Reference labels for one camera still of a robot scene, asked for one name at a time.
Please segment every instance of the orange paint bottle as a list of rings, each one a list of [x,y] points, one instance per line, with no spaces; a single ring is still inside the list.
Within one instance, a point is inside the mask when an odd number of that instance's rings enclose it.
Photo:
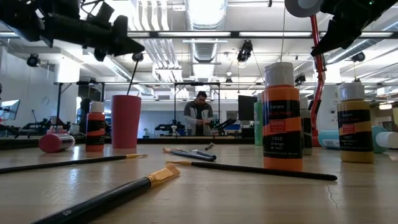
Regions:
[[[300,93],[294,88],[293,65],[277,62],[265,68],[263,102],[264,167],[301,171]]]
[[[86,151],[103,151],[105,135],[104,104],[90,103],[90,113],[87,115]]]

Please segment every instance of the wooden table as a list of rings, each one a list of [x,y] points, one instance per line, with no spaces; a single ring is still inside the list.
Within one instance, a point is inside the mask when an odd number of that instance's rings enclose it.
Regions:
[[[169,146],[199,149],[205,145]],[[1,223],[30,223],[106,190],[184,160],[140,145],[148,158],[59,167],[0,179]],[[262,166],[262,148],[217,145],[218,162]],[[84,146],[59,154],[38,149],[0,152],[0,166],[22,166],[125,154]],[[181,176],[103,215],[94,223],[398,223],[398,152],[376,155],[375,164],[340,162],[338,151],[315,149],[304,170],[338,176],[337,182],[179,167]]]

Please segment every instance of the black monitor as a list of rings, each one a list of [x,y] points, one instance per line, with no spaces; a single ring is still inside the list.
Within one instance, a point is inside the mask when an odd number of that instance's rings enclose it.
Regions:
[[[238,118],[240,121],[254,121],[256,96],[238,96]]]
[[[3,120],[15,120],[17,117],[19,100],[1,102],[0,118]]]

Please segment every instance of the green bottle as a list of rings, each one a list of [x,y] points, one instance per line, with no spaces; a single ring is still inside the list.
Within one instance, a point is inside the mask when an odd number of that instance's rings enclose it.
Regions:
[[[262,146],[262,93],[257,95],[257,103],[254,103],[254,144]]]

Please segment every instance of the pink cup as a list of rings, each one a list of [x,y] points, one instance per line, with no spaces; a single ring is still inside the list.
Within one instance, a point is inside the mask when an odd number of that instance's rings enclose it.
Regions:
[[[127,95],[112,96],[112,147],[134,149],[137,152],[137,134],[141,98]]]

